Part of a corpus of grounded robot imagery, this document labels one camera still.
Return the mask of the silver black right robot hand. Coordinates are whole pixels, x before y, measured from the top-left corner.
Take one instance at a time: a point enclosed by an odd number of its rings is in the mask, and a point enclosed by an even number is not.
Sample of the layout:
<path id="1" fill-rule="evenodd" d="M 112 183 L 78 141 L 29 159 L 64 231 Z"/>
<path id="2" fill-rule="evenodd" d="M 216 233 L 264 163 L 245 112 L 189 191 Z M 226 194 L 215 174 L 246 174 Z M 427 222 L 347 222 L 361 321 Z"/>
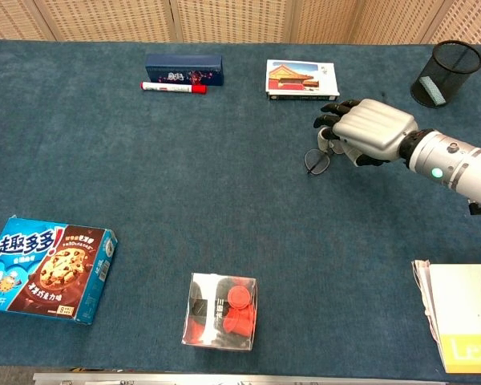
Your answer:
<path id="1" fill-rule="evenodd" d="M 321 111 L 313 122 L 319 148 L 332 146 L 357 167 L 400 159 L 405 138 L 418 131 L 411 114 L 373 99 L 328 103 Z"/>

